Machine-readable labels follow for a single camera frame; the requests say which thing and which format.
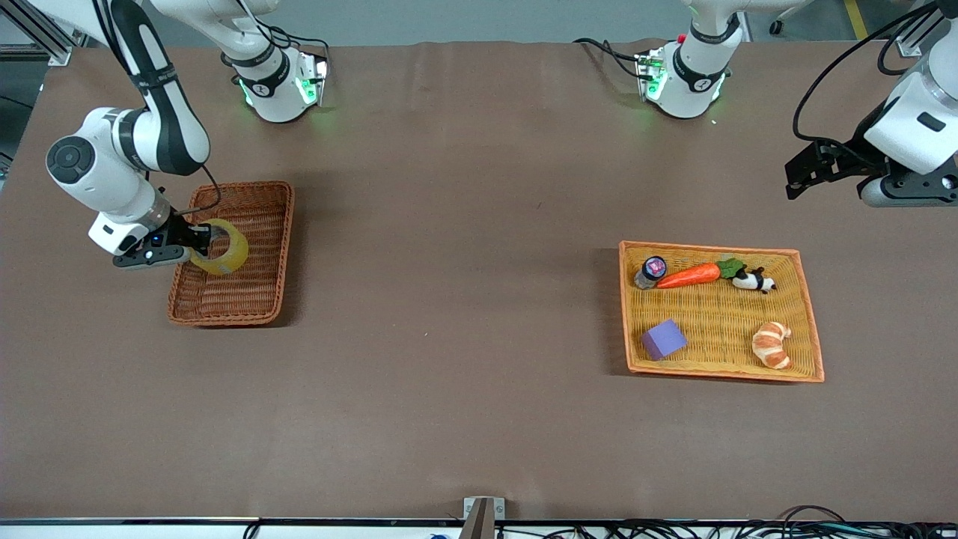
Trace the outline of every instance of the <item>purple cube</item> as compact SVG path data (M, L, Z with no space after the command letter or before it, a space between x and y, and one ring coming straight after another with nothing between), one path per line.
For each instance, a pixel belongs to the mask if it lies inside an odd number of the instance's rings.
M655 362L662 361L688 343L671 318L642 334L642 345Z

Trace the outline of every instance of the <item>toy croissant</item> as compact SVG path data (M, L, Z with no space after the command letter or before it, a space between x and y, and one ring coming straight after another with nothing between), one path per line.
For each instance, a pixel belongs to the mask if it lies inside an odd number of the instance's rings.
M782 348L782 340L791 337L791 330L785 324L766 322L752 337L752 352L767 367L781 369L789 366L791 360Z

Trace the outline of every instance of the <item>toy carrot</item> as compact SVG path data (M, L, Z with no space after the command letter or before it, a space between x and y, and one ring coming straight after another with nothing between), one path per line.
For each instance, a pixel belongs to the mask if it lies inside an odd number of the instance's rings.
M655 285L657 289L673 289L689 285L700 285L718 281L720 278L731 279L736 272L744 268L745 264L737 258L728 260L719 260L718 262L708 262L699 264L692 268L684 269L666 275Z

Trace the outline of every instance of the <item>wicker basket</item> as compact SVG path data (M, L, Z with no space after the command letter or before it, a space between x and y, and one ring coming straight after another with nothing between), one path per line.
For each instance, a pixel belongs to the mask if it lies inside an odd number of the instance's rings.
M777 290L768 294L737 289L730 282L675 289L640 290L632 282L650 256L661 256L669 273L697 264L735 257L750 268L764 267ZM779 382L824 382L822 354L811 312L809 289L797 250L683 246L621 242L619 268L628 369L632 372L713 376ZM688 345L656 362L640 338L671 318ZM752 353L752 336L765 322L783 322L792 330L785 340L791 366L768 368Z
M246 236L249 257L236 271L216 276L190 263L173 275L167 316L185 326L265 324L276 319L283 305L286 258L293 218L293 189L284 181L256 181L220 185L222 200L213 209L189 216L191 223L225 219ZM212 185L194 191L190 206L216 199ZM216 257L228 240L214 240Z

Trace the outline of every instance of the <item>cylindrical container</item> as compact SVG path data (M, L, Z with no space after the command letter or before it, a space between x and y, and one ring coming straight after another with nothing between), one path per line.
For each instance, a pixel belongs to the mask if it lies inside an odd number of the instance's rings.
M635 286L642 290L655 287L655 283L665 276L665 261L660 256L652 256L642 264L642 268L635 272Z

